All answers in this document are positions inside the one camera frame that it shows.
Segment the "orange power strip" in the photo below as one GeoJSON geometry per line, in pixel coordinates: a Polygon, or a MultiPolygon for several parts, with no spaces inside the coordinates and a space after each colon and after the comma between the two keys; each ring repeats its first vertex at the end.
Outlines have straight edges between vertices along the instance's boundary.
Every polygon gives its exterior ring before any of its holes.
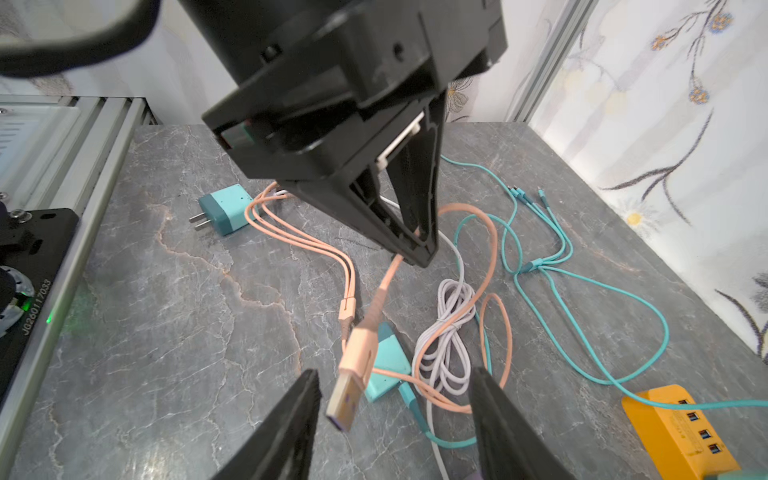
{"type": "Polygon", "coordinates": [[[629,397],[622,407],[663,479],[715,479],[739,472],[740,465],[693,397],[680,385],[640,392],[639,397],[673,404],[677,410],[656,408],[629,397]]]}

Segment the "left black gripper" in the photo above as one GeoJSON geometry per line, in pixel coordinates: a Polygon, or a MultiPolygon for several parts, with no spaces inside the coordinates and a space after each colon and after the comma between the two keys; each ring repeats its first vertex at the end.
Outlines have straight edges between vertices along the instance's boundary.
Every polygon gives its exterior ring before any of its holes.
{"type": "Polygon", "coordinates": [[[374,173],[279,184],[408,263],[437,248],[436,182],[446,91],[507,47],[498,1],[186,1],[235,81],[204,123],[246,175],[267,151],[320,142],[344,121],[431,100],[387,169],[400,215],[374,173]]]}

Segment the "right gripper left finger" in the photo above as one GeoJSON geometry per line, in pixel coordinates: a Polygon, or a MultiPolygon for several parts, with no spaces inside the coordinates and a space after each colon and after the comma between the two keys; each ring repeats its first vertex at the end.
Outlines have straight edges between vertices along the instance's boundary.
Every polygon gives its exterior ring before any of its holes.
{"type": "Polygon", "coordinates": [[[216,473],[216,479],[306,479],[312,462],[321,390],[307,369],[246,441],[216,473]]]}

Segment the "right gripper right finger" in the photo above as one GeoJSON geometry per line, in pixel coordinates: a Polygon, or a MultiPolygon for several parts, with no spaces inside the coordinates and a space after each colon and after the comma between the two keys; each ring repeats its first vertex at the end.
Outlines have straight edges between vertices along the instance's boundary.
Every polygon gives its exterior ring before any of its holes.
{"type": "Polygon", "coordinates": [[[572,479],[490,373],[471,371],[468,396],[484,479],[572,479]]]}

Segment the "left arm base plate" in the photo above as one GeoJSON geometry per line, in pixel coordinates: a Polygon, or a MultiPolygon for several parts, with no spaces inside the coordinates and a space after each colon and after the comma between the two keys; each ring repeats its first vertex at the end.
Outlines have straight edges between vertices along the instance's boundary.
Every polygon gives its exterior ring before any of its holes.
{"type": "Polygon", "coordinates": [[[73,210],[1,211],[1,396],[5,397],[74,239],[73,210]]]}

